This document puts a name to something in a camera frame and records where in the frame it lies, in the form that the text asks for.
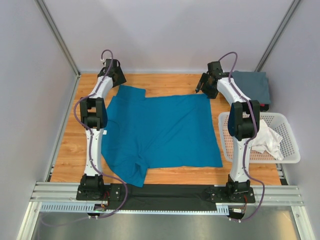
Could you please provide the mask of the blue t-shirt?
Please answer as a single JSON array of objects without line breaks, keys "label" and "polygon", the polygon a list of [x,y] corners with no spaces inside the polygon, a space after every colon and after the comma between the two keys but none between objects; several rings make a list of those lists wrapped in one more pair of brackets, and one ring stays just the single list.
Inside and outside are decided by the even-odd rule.
[{"label": "blue t-shirt", "polygon": [[149,169],[223,165],[204,94],[146,97],[122,85],[106,112],[101,154],[128,184],[142,187]]}]

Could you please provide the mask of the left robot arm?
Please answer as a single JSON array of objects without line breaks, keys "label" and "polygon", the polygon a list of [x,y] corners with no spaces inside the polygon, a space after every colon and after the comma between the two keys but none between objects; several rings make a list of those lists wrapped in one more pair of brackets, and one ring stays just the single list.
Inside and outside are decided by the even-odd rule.
[{"label": "left robot arm", "polygon": [[109,58],[102,62],[103,68],[93,90],[82,97],[73,109],[75,114],[79,107],[80,117],[76,116],[75,119],[84,127],[86,135],[85,169],[76,195],[76,199],[80,201],[108,200],[101,164],[102,138],[107,133],[105,127],[108,123],[105,98],[112,88],[125,83],[126,78],[117,59]]}]

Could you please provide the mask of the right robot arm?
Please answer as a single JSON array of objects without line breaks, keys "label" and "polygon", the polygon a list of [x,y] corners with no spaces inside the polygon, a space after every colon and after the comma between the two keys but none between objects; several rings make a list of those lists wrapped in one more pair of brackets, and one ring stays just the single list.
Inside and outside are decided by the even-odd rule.
[{"label": "right robot arm", "polygon": [[232,74],[224,72],[219,61],[207,64],[195,92],[202,91],[209,99],[221,93],[230,105],[227,129],[233,140],[232,167],[225,186],[210,189],[215,203],[254,203],[255,197],[249,175],[253,138],[260,127],[260,103],[250,100],[236,85]]}]

